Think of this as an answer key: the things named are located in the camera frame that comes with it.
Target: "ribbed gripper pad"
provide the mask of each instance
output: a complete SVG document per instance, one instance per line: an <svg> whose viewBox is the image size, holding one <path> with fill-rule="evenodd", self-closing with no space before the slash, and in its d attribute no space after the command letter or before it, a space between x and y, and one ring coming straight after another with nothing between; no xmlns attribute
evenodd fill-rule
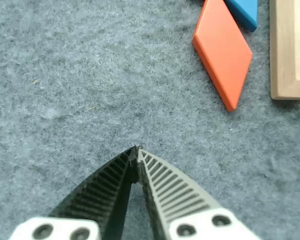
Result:
<svg viewBox="0 0 300 240"><path fill-rule="evenodd" d="M137 148L132 147L91 174L49 216L93 220L102 240L120 239L131 184L138 179L136 165Z"/></svg>
<svg viewBox="0 0 300 240"><path fill-rule="evenodd" d="M190 177L143 149L138 152L138 170L156 240L170 239L173 220L219 207Z"/></svg>

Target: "orange rhombus block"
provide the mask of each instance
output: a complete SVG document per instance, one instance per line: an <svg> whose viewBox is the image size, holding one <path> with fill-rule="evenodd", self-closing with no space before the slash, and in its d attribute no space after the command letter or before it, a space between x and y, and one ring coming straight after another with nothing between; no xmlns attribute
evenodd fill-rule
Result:
<svg viewBox="0 0 300 240"><path fill-rule="evenodd" d="M192 43L227 110L234 111L253 53L224 0L205 0Z"/></svg>

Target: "screw hole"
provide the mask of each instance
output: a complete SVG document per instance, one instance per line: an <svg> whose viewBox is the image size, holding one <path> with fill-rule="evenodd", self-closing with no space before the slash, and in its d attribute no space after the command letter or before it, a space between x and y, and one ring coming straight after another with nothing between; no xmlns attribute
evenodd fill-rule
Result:
<svg viewBox="0 0 300 240"><path fill-rule="evenodd" d="M49 237L53 231L53 227L50 224L44 224L41 225L39 227L37 227L32 236L34 239L36 240L42 240L42 239L46 239L47 237Z"/></svg>
<svg viewBox="0 0 300 240"><path fill-rule="evenodd" d="M86 240L86 239L88 239L89 234L90 234L89 229L82 227L82 228L75 230L71 234L70 240Z"/></svg>
<svg viewBox="0 0 300 240"><path fill-rule="evenodd" d="M222 216L222 215L214 216L212 219L212 222L217 227L226 226L226 225L231 224L230 219L228 217Z"/></svg>
<svg viewBox="0 0 300 240"><path fill-rule="evenodd" d="M177 228L176 232L181 237L188 237L188 236L191 236L191 235L195 234L196 229L191 225L183 224L183 225L180 225Z"/></svg>

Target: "gray carpet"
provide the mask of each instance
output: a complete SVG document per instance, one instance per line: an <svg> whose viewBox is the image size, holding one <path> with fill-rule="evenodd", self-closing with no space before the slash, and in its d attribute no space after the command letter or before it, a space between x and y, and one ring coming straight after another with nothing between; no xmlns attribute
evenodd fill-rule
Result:
<svg viewBox="0 0 300 240"><path fill-rule="evenodd" d="M0 240L133 145L266 240L300 240L300 102L270 98L269 3L228 113L191 40L202 0L0 1ZM135 185L123 239L153 239Z"/></svg>

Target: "wooden block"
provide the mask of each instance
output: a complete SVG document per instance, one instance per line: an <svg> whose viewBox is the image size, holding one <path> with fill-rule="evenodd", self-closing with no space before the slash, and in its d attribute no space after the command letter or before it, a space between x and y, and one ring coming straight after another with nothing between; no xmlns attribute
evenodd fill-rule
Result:
<svg viewBox="0 0 300 240"><path fill-rule="evenodd" d="M258 27L258 0L224 0L233 17L250 32Z"/></svg>
<svg viewBox="0 0 300 240"><path fill-rule="evenodd" d="M300 99L300 0L270 0L271 97Z"/></svg>
<svg viewBox="0 0 300 240"><path fill-rule="evenodd" d="M192 43L226 108L234 111L253 53L224 0L205 0Z"/></svg>

